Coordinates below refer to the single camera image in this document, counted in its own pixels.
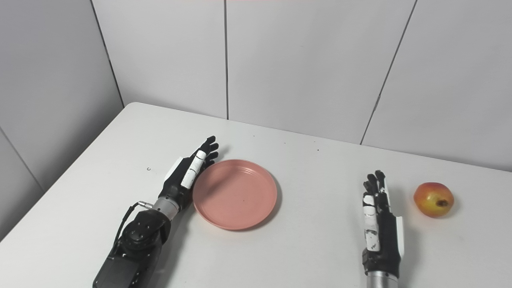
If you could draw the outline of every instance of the white table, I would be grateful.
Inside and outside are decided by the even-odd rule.
[[[151,287],[366,287],[362,182],[376,169],[404,216],[401,287],[509,286],[512,173],[139,103],[0,242],[0,286],[91,287],[128,206],[155,201],[174,161],[210,135],[222,159],[254,161],[275,177],[278,210],[246,232],[219,229],[193,207],[180,213]],[[454,192],[448,218],[415,207],[427,181]]]

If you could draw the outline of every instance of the apple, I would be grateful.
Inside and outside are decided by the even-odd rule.
[[[454,204],[453,194],[445,185],[437,182],[423,183],[414,193],[419,210],[432,218],[446,215]]]

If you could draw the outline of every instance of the black cable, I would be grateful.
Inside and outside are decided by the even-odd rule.
[[[135,207],[137,207],[139,203],[133,204],[130,208],[128,208],[126,214],[123,217],[123,220],[121,221],[121,225],[119,226],[119,229],[117,230],[116,239],[114,240],[114,245],[116,244],[117,240],[119,240],[119,235],[121,235],[121,230],[123,229],[124,223],[126,223],[126,220],[128,220],[128,217],[130,214],[135,210]]]

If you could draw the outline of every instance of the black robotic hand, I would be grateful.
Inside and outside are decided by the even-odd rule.
[[[398,287],[399,266],[403,257],[402,217],[391,212],[386,177],[380,170],[368,174],[364,182],[366,248],[362,264],[368,276],[367,287]]]
[[[167,197],[177,204],[178,212],[187,207],[192,201],[191,188],[196,177],[210,167],[219,156],[215,152],[219,144],[215,136],[209,137],[190,157],[180,158],[169,171],[158,198]]]
[[[192,201],[197,176],[219,156],[215,136],[209,137],[190,157],[179,158],[166,176],[155,204],[139,201],[126,212],[109,255],[93,288],[144,288],[155,270],[171,220]],[[147,208],[122,227],[137,205]]]

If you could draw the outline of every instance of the white wall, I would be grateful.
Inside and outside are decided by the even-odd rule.
[[[359,143],[413,4],[228,1],[230,119]]]
[[[512,171],[511,15],[419,0],[363,144]]]
[[[415,1],[93,2],[126,102],[359,143]],[[419,0],[362,144],[512,170],[509,13]]]
[[[5,2],[0,39],[0,127],[35,176],[0,135],[1,238],[122,103],[89,0]]]
[[[125,104],[226,117],[223,1],[92,2]]]

